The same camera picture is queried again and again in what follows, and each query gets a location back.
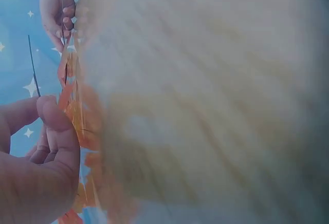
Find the orange leaf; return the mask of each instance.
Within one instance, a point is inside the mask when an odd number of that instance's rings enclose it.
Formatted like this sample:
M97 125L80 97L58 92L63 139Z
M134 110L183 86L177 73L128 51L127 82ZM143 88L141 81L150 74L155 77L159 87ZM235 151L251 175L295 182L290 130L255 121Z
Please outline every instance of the orange leaf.
M81 147L87 148L91 151L99 151L100 140L98 136L91 132L82 130L78 130L77 135Z
M67 117L74 123L74 120L81 120L80 105L76 100L72 100L68 106L65 108L65 113Z
M68 105L68 101L70 99L71 93L73 91L75 84L66 84L63 88L63 91L60 95L60 98L58 100L58 107L61 110L64 110L67 105Z
M60 65L58 66L58 70L57 70L57 77L58 77L58 79L59 79L59 81L60 81L63 88L65 86L65 67L66 67L68 56L69 56L69 52L67 51L67 47L69 45L70 38L71 38L71 35L67 39L67 42L64 46L64 50L63 50L62 57L61 57L61 62L60 62Z
M94 168L95 166L101 166L102 160L99 153L87 153L84 161L85 166Z
M75 76L77 57L78 57L78 55L76 52L70 52L67 57L67 77L68 78L72 78Z
M76 213L82 213L82 209L86 206L86 192L83 183L79 182L78 192L73 204L72 209Z
M87 175L86 183L86 206L87 207L96 207L95 192L93 187L93 181L91 174Z
M92 110L83 110L84 120L86 121L85 129L91 132L99 132L102 128L102 120Z
M83 220L73 209L70 209L65 215L58 219L60 224L83 224Z
M83 84L81 87L81 94L83 103L85 103L92 112L96 113L98 117L101 118L103 114L102 105L94 89L86 84Z

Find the blue background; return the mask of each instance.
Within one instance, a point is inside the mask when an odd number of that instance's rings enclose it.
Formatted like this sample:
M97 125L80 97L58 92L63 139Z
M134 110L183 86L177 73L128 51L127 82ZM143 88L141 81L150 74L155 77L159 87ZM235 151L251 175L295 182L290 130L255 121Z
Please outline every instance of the blue background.
M41 95L61 92L57 78L60 54L42 27L39 0L0 0L0 105L37 95L28 35ZM18 131L11 140L11 154L24 156L36 143L41 125L38 119ZM91 223L91 212L82 216L85 223Z

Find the hand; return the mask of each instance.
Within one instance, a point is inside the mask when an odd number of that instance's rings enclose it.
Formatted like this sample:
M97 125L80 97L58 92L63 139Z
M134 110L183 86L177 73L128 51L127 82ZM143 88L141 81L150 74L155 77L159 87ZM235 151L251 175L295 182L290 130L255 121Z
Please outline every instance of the hand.
M40 117L44 126L26 157L9 155L10 137ZM78 187L76 132L54 97L0 106L0 222L51 223L72 206Z
M59 52L63 52L64 49L61 41L62 23L64 37L67 38L74 26L71 19L75 16L75 8L74 0L40 0L43 26Z

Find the star pattern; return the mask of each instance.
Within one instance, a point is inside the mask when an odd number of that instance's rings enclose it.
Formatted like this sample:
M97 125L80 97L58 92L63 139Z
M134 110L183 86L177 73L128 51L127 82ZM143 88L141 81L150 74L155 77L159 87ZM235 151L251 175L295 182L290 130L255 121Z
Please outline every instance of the star pattern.
M31 134L34 133L34 131L30 130L29 128L27 128L27 131L24 133L24 135L28 138L30 138Z
M33 12L31 12L31 10L27 13L30 17L32 17L34 15Z
M56 48L52 48L52 50L57 51L57 53L60 55L60 57L62 57L62 53L59 52L58 49L56 49Z
M34 78L32 78L31 83L29 85L26 85L23 88L27 89L29 91L30 97L33 97L33 94L36 91L36 85L34 82Z
M5 46L0 42L0 52L2 53L2 50L5 48Z

